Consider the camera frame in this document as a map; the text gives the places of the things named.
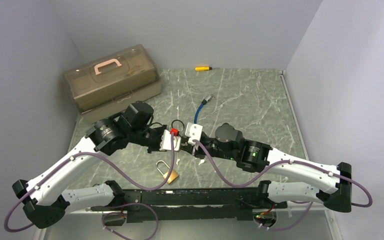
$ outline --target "gray wall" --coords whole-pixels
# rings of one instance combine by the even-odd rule
[[[142,43],[160,68],[285,69],[322,0],[50,0],[85,61]]]
[[[336,214],[344,239],[384,239],[384,1],[323,1],[286,73],[310,159],[352,164],[373,195]]]
[[[31,239],[33,228],[4,231],[17,199],[11,185],[42,173],[67,151],[77,113],[60,76],[80,63],[47,0],[0,0],[0,240]],[[20,207],[10,226],[27,223]]]

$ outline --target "gray marble surface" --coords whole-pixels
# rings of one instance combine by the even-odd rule
[[[207,135],[213,137],[218,126],[229,123],[242,131],[246,139],[267,143],[288,154],[305,158],[285,89],[276,69],[213,69],[201,72],[193,69],[160,69],[159,73],[162,92],[146,101],[154,108],[154,122],[168,125],[174,119],[180,119],[185,124],[193,122],[202,99],[214,94],[215,99],[202,108],[198,117],[198,123],[203,125]],[[72,147],[91,126],[79,119]],[[171,153],[148,154],[146,147],[129,144],[109,159],[139,184],[154,187],[163,180],[155,163],[164,160],[170,164]],[[214,160],[223,175],[233,183],[245,183],[256,175],[237,168],[234,161]],[[200,164],[200,159],[186,152],[177,152],[175,162],[174,170],[179,178],[163,188],[227,187],[207,159]],[[263,175],[261,179],[287,181],[274,174]],[[116,180],[124,189],[136,188],[105,162],[91,167],[69,188],[87,188],[107,180]]]

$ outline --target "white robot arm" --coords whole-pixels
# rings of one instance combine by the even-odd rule
[[[150,128],[148,122],[153,112],[152,107],[146,103],[131,104],[125,113],[98,121],[87,131],[86,136],[51,168],[29,181],[18,180],[14,183],[12,188],[19,199],[34,189],[33,193],[23,200],[27,218],[38,228],[46,228],[56,223],[64,214],[73,211],[123,204],[123,190],[115,181],[106,181],[101,185],[82,189],[71,190],[67,187],[85,170],[105,160],[116,150],[125,148],[128,143],[146,146],[149,153],[172,150],[172,134],[167,130],[167,126]],[[333,176],[345,175],[351,178],[349,164],[324,165],[288,155],[267,144],[244,139],[240,131],[227,123],[216,130],[214,138],[207,137],[202,129],[201,125],[189,123],[184,137],[173,136],[173,150],[186,151],[202,158],[205,152],[195,142],[199,141],[211,156],[236,161],[236,166],[244,171],[262,172],[265,168],[270,168],[270,173],[300,181],[261,181],[257,193],[261,201],[317,202],[335,211],[351,211],[351,186]],[[284,160],[289,160],[289,163],[278,164]],[[332,174],[307,165],[292,164],[293,161],[305,162]],[[59,170],[38,186],[39,182],[59,167]]]

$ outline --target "pink handle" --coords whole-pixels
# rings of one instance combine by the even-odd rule
[[[99,75],[99,74],[102,73],[101,71],[98,70],[100,67],[107,66],[108,64],[112,64],[112,63],[117,64],[117,67],[121,67],[122,66],[122,64],[117,59],[115,59],[115,58],[110,59],[110,60],[106,60],[104,62],[101,62],[101,63],[98,63],[98,64],[95,65],[95,67],[94,67],[95,75]]]

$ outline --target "translucent brown toolbox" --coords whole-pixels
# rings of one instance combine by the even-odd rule
[[[115,98],[107,104],[101,105],[89,111],[83,112],[81,116],[89,123],[95,123],[98,120],[107,118],[127,109],[129,104],[137,101],[148,100],[161,93],[161,80],[133,90],[123,96]]]
[[[73,68],[63,76],[81,113],[159,80],[154,62],[141,44]]]

